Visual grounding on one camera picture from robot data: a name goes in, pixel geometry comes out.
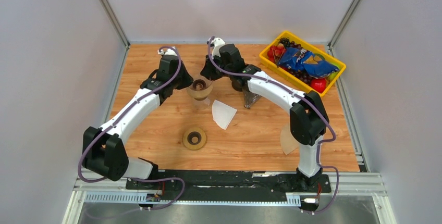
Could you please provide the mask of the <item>white paper coffee filter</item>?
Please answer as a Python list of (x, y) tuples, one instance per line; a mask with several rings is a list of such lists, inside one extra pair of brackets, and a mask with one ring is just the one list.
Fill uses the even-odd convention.
[(218, 100), (212, 103), (212, 117), (214, 122), (223, 130), (226, 130), (233, 120), (237, 109)]

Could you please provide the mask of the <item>wooden ring dripper holder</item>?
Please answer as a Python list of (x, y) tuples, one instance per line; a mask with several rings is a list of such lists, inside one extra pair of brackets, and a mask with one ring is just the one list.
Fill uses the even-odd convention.
[(186, 88), (188, 95), (197, 100), (202, 101), (206, 99), (213, 90), (212, 81), (198, 78), (192, 82), (192, 84)]

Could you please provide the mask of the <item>clear plastic cone dripper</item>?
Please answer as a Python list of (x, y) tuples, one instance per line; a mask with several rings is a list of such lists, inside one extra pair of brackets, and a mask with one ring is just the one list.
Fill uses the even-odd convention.
[(202, 75), (197, 75), (193, 77), (194, 80), (192, 84), (187, 88), (188, 92), (199, 93), (199, 94), (210, 94), (213, 90), (213, 81), (207, 79)]

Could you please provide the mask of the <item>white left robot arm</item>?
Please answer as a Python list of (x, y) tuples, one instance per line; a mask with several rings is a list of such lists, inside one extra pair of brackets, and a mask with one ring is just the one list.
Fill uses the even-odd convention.
[(154, 110), (168, 99), (174, 90), (182, 90), (193, 83), (178, 51), (174, 47), (161, 47), (159, 67), (142, 82), (135, 96), (110, 120), (100, 127), (88, 127), (83, 134), (83, 151), (78, 175), (86, 179), (81, 169), (101, 175), (101, 179), (118, 181), (121, 178), (139, 179), (148, 190), (159, 184), (157, 165), (142, 158), (129, 157), (125, 144), (129, 137)]

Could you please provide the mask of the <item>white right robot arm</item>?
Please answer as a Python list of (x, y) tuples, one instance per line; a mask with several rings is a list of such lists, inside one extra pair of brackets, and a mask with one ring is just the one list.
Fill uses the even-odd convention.
[(289, 115), (290, 133), (299, 143), (298, 186), (304, 191), (312, 191), (323, 172), (320, 144), (329, 127), (321, 97), (316, 92), (304, 93), (290, 88), (271, 78), (259, 67), (246, 64), (239, 49), (234, 44), (224, 43), (222, 39), (209, 40), (207, 50), (201, 71), (203, 77), (211, 81), (228, 77), (236, 91), (264, 97)]

